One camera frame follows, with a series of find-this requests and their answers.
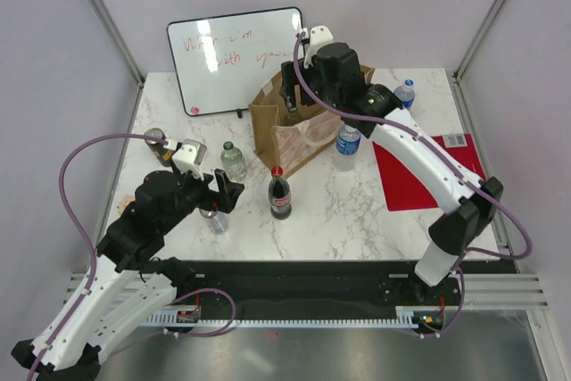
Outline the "clear soda water bottle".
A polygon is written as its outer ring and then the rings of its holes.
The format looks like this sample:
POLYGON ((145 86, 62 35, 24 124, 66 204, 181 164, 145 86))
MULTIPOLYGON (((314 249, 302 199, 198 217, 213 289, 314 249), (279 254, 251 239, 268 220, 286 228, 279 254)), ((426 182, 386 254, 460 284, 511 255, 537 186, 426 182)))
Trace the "clear soda water bottle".
POLYGON ((223 169, 231 181, 244 181, 247 174, 244 155, 231 141, 226 141, 223 144, 220 159, 223 169))

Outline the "Coca-Cola glass bottle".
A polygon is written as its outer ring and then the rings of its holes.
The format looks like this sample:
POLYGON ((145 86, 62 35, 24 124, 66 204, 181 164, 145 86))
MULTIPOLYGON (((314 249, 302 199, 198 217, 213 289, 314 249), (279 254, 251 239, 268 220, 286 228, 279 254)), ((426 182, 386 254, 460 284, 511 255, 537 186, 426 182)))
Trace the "Coca-Cola glass bottle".
POLYGON ((272 216, 278 220, 287 219, 292 212, 292 193, 284 171, 280 166, 275 166, 271 169, 268 194, 272 216))

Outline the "brown canvas tote bag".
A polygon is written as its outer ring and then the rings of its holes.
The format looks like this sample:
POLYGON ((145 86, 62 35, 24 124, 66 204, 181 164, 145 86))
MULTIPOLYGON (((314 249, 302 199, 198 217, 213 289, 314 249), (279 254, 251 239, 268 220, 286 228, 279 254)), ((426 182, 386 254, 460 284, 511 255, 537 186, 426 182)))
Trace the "brown canvas tote bag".
POLYGON ((278 72, 254 97, 249 111, 254 152, 266 167, 279 166, 288 178, 336 141, 343 122, 318 105, 300 105, 302 120, 288 125, 286 104, 279 94, 281 84, 278 72))

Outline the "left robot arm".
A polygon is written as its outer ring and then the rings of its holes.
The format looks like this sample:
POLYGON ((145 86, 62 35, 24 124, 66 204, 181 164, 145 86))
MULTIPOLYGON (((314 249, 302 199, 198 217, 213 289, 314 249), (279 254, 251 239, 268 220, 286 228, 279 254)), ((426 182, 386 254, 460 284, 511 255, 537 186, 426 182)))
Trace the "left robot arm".
POLYGON ((110 351, 160 307, 193 299, 193 270, 155 261, 165 236, 195 210, 235 209, 244 185, 223 170, 195 177, 158 170, 91 250, 91 267, 48 328, 12 356, 36 380, 93 380, 110 351))

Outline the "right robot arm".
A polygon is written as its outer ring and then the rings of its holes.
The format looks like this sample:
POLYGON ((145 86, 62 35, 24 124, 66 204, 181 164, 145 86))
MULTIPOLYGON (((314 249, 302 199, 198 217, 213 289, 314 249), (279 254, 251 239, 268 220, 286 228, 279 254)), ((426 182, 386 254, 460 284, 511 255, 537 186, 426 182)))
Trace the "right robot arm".
POLYGON ((442 215, 429 227, 429 245, 408 285, 410 297, 430 303, 441 282, 485 231, 500 204, 502 183, 464 167, 427 135, 387 87, 366 81, 357 53, 347 44, 297 34, 294 46, 307 46, 281 65, 280 94, 287 102, 317 104, 340 117, 403 164, 434 198, 442 215))

